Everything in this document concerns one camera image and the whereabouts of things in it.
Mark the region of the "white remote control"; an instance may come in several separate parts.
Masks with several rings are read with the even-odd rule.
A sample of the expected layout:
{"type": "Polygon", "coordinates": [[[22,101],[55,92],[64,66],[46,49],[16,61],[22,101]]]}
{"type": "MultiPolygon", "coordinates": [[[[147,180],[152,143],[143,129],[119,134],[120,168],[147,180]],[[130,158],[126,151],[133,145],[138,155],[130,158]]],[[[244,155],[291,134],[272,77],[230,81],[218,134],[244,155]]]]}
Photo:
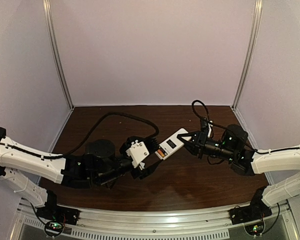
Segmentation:
{"type": "Polygon", "coordinates": [[[167,158],[171,157],[174,153],[176,153],[179,149],[181,149],[184,146],[184,143],[177,139],[177,135],[181,133],[188,133],[188,131],[184,128],[180,128],[173,135],[171,135],[159,144],[158,149],[162,149],[166,152],[166,156],[164,158],[162,158],[157,151],[155,152],[155,154],[160,160],[165,161],[167,158]]]}

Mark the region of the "orange AAA battery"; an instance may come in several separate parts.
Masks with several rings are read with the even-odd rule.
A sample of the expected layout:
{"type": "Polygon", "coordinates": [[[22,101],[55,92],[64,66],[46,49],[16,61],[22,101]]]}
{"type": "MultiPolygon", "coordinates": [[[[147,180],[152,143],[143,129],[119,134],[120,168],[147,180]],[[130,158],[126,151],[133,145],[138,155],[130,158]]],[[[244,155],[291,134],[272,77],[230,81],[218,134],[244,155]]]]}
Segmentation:
{"type": "Polygon", "coordinates": [[[166,156],[166,152],[165,152],[163,149],[161,149],[161,148],[159,148],[159,149],[157,150],[157,153],[158,153],[162,158],[164,158],[164,157],[166,156]]]}

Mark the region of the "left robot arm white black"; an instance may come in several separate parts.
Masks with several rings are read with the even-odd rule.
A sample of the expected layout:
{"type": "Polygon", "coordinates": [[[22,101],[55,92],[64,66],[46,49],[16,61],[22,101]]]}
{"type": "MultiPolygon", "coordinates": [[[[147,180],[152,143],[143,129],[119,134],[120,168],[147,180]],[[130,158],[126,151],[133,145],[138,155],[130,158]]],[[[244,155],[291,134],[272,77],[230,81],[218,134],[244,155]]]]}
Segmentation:
{"type": "Polygon", "coordinates": [[[53,154],[17,143],[0,127],[0,182],[36,208],[54,208],[55,193],[37,186],[24,173],[73,189],[90,189],[113,183],[127,173],[134,178],[150,175],[155,167],[145,167],[144,160],[158,148],[155,138],[133,136],[122,145],[120,156],[106,139],[89,143],[83,155],[53,154]]]}

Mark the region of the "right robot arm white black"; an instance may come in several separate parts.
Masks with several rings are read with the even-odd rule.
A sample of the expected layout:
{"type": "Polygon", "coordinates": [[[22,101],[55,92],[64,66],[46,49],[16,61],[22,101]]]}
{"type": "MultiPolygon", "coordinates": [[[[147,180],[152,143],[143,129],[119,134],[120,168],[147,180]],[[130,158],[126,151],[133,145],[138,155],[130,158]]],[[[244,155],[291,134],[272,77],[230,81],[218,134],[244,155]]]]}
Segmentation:
{"type": "Polygon", "coordinates": [[[273,171],[296,170],[297,173],[279,183],[268,185],[256,192],[252,204],[272,207],[300,195],[300,145],[268,150],[246,149],[248,133],[236,124],[224,129],[221,140],[210,138],[210,125],[199,131],[181,133],[177,138],[194,156],[204,155],[228,161],[230,168],[241,176],[255,176],[273,171]]]}

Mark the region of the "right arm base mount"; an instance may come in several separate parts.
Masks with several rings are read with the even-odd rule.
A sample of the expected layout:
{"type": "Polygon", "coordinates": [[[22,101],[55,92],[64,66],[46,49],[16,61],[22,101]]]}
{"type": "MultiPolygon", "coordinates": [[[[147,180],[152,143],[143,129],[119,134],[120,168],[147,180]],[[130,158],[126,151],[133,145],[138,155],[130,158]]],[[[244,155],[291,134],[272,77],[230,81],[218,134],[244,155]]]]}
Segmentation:
{"type": "Polygon", "coordinates": [[[244,230],[252,237],[259,237],[265,231],[265,217],[272,215],[271,208],[261,200],[251,201],[247,206],[236,206],[229,210],[233,225],[244,224],[244,230]]]}

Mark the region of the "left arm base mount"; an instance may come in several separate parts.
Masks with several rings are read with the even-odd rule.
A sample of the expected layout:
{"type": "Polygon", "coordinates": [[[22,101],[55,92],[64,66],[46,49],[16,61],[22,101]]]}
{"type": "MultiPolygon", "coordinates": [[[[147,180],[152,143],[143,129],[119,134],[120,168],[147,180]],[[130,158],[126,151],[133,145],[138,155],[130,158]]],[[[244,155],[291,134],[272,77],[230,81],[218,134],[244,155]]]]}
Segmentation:
{"type": "Polygon", "coordinates": [[[45,234],[55,239],[65,230],[66,224],[75,226],[81,211],[75,208],[64,207],[57,204],[57,195],[47,191],[47,201],[43,207],[37,207],[35,215],[43,224],[45,234]]]}

